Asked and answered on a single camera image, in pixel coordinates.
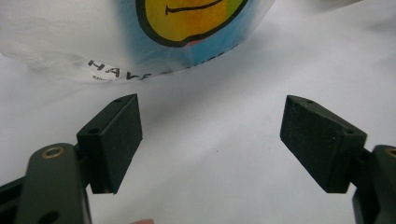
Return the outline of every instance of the smiley face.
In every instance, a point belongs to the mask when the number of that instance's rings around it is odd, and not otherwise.
[[[248,0],[136,0],[143,31],[168,47],[184,47],[230,23]]]

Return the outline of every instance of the screw hole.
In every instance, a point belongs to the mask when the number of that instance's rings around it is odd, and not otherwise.
[[[99,129],[90,129],[88,133],[90,134],[99,133]]]
[[[60,216],[59,212],[56,212],[56,211],[48,212],[46,215],[42,216],[38,220],[38,224],[54,223],[59,218],[59,216]]]
[[[43,157],[44,159],[52,159],[52,158],[60,156],[62,153],[64,153],[63,147],[51,147],[51,148],[45,150],[41,154],[41,157]]]
[[[391,157],[396,158],[396,148],[390,148],[387,152]]]

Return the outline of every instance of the plastic bag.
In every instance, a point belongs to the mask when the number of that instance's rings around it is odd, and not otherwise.
[[[2,0],[0,52],[75,80],[136,80],[211,60],[275,0]]]

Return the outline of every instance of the white backdrop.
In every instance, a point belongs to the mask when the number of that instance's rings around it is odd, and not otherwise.
[[[367,149],[396,146],[395,31],[391,0],[276,0],[238,48],[143,81],[77,83],[0,56],[0,185],[138,93],[144,139],[119,193],[90,194],[94,223],[354,223],[355,188],[326,194],[280,141],[283,106],[309,98],[367,132]]]

